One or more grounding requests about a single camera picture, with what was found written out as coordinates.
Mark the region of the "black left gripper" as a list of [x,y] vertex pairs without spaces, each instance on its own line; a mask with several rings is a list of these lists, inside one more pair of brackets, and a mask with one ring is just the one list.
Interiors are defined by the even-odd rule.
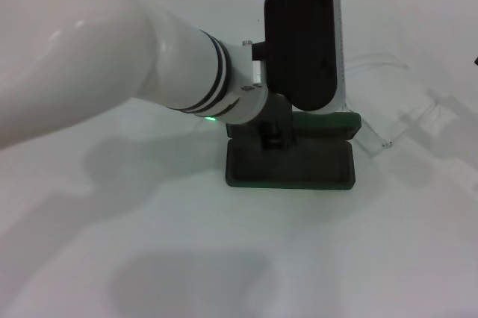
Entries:
[[282,149],[293,141],[292,106],[282,95],[269,94],[257,116],[257,129],[263,149]]

